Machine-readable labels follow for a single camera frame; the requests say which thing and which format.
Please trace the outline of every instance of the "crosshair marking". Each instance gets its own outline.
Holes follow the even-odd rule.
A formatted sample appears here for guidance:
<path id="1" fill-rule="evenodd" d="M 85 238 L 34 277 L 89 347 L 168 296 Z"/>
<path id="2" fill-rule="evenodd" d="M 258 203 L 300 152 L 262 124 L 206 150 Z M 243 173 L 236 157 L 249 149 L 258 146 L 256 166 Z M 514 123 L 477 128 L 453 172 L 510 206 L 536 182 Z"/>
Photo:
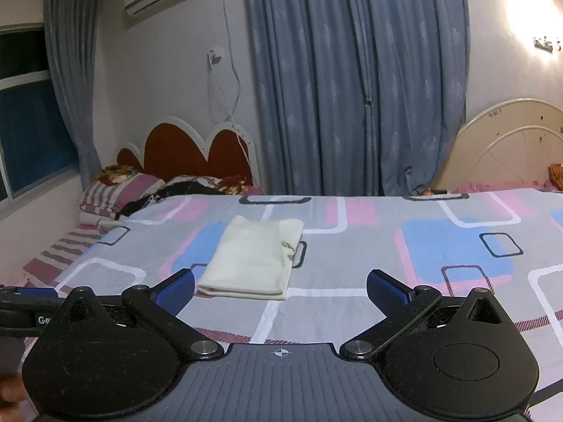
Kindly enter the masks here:
<path id="1" fill-rule="evenodd" d="M 279 358 L 284 358 L 286 355 L 291 354 L 287 349 L 279 348 L 276 349 L 272 354 L 276 354 Z"/>

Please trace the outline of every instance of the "power cord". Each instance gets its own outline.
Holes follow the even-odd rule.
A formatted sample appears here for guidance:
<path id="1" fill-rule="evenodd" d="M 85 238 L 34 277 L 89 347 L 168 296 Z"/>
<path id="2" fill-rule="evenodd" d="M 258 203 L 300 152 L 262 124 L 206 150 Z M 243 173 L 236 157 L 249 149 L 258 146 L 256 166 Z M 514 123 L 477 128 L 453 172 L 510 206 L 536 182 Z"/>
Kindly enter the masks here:
<path id="1" fill-rule="evenodd" d="M 230 30 L 230 26 L 229 26 L 229 17 L 227 16 L 226 1 L 222 0 L 222 4 L 223 4 L 224 24 L 225 24 L 225 27 L 227 29 L 227 44 L 229 46 L 229 57 L 230 57 L 230 61 L 231 61 L 231 69 L 233 70 L 233 74 L 234 74 L 235 79 L 236 79 L 236 98 L 235 98 L 235 102 L 233 104 L 233 110 L 231 110 L 231 108 L 229 107 L 229 104 L 228 104 L 229 99 L 227 98 L 227 94 L 224 92 L 224 89 L 221 86 L 221 80 L 220 80 L 219 76 L 217 75 L 217 73 L 215 72 L 215 69 L 213 68 L 212 57 L 211 57 L 210 54 L 207 55 L 207 60 L 208 60 L 208 63 L 209 63 L 209 69 L 212 72 L 213 76 L 215 77 L 215 80 L 216 80 L 216 82 L 219 86 L 219 90 L 221 91 L 221 94 L 223 95 L 225 106 L 226 106 L 227 112 L 229 114 L 229 119 L 230 119 L 230 121 L 233 124 L 233 127 L 235 129 L 236 141 L 238 142 L 240 149 L 243 151 L 244 159 L 246 159 L 246 162 L 248 163 L 248 166 L 251 169 L 252 184 L 254 186 L 260 188 L 260 186 L 258 185 L 256 180 L 254 179 L 254 176 L 252 175 L 252 167 L 251 167 L 251 164 L 250 164 L 250 159 L 249 159 L 248 154 L 247 154 L 248 146 L 247 146 L 247 149 L 245 150 L 244 146 L 242 144 L 244 142 L 244 139 L 239 133 L 239 128 L 237 126 L 237 123 L 235 122 L 235 118 L 234 118 L 234 115 L 233 115 L 236 111 L 238 104 L 239 104 L 241 85 L 240 85 L 240 77 L 239 77 L 239 74 L 236 70 L 235 62 L 234 62 L 234 59 L 233 59 L 233 41 L 232 41 L 231 30 Z"/>

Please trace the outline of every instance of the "blue square pattern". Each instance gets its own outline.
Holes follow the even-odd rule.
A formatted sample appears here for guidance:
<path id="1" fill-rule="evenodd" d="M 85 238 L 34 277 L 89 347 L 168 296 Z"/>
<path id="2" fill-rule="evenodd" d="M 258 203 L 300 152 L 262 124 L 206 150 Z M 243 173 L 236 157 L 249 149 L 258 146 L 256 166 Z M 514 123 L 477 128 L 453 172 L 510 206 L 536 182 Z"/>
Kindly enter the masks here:
<path id="1" fill-rule="evenodd" d="M 214 222 L 202 228 L 182 255 L 173 262 L 172 272 L 176 273 L 183 268 L 191 268 L 196 263 L 209 264 L 225 228 L 227 228 L 226 222 Z M 201 278 L 204 271 L 203 266 L 195 267 L 192 270 L 196 281 Z"/>
<path id="2" fill-rule="evenodd" d="M 554 209 L 551 211 L 551 217 L 559 225 L 563 226 L 563 209 Z"/>
<path id="3" fill-rule="evenodd" d="M 471 218 L 462 220 L 477 222 Z M 488 232 L 488 228 L 480 226 L 460 228 L 449 219 L 409 220 L 403 224 L 413 267 L 420 280 L 427 283 L 443 283 L 441 269 L 456 265 L 480 266 L 489 278 L 512 275 L 511 258 L 495 258 L 479 238 L 480 234 Z M 487 236 L 487 244 L 497 255 L 513 252 L 512 243 L 508 245 L 506 241 L 500 245 L 495 235 Z M 453 268 L 448 270 L 448 278 L 450 281 L 470 281 L 481 279 L 482 275 L 475 268 Z"/>

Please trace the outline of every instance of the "white wall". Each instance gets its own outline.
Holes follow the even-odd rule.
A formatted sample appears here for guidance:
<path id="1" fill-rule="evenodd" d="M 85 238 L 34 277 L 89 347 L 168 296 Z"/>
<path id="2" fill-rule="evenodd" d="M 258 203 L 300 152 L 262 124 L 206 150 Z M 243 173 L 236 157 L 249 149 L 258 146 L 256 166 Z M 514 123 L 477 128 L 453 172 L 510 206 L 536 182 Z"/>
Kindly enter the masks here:
<path id="1" fill-rule="evenodd" d="M 41 24 L 43 0 L 0 0 L 0 27 Z M 115 157 L 115 132 L 105 88 L 102 52 L 98 50 L 95 71 L 95 145 L 102 163 Z M 77 175 L 0 220 L 0 283 L 14 283 L 22 267 L 78 224 L 81 196 Z"/>
<path id="2" fill-rule="evenodd" d="M 76 175 L 0 220 L 0 283 L 19 283 L 27 262 L 77 226 L 81 193 Z"/>
<path id="3" fill-rule="evenodd" d="M 536 98 L 563 109 L 563 52 L 533 46 L 533 37 L 544 31 L 563 41 L 563 0 L 468 0 L 468 6 L 468 121 L 513 98 Z"/>
<path id="4" fill-rule="evenodd" d="M 241 80 L 234 117 L 256 144 L 264 183 L 244 0 L 226 3 L 233 58 Z M 125 15 L 123 0 L 104 0 L 102 43 L 119 145 L 130 141 L 143 147 L 157 120 L 165 116 L 185 120 L 204 138 L 227 119 L 218 87 L 210 84 L 206 59 L 210 48 L 224 50 L 216 72 L 232 106 L 236 81 L 229 62 L 221 0 L 182 0 L 140 20 Z"/>

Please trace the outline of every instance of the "headboard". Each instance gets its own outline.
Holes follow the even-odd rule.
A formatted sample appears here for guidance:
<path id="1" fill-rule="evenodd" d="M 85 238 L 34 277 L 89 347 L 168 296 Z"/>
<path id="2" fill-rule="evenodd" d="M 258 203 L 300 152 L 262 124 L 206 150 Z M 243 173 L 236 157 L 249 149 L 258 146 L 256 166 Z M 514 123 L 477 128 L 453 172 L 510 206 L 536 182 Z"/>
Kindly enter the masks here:
<path id="1" fill-rule="evenodd" d="M 433 186 L 452 191 L 468 183 L 543 183 L 552 163 L 563 163 L 563 111 L 539 100 L 511 100 L 462 128 Z"/>
<path id="2" fill-rule="evenodd" d="M 166 117 L 148 134 L 143 150 L 127 143 L 117 154 L 117 163 L 134 166 L 166 182 L 185 174 L 215 178 L 243 175 L 247 185 L 259 184 L 254 144 L 242 127 L 237 125 L 236 130 L 238 136 L 232 123 L 222 123 L 204 141 L 188 123 Z"/>

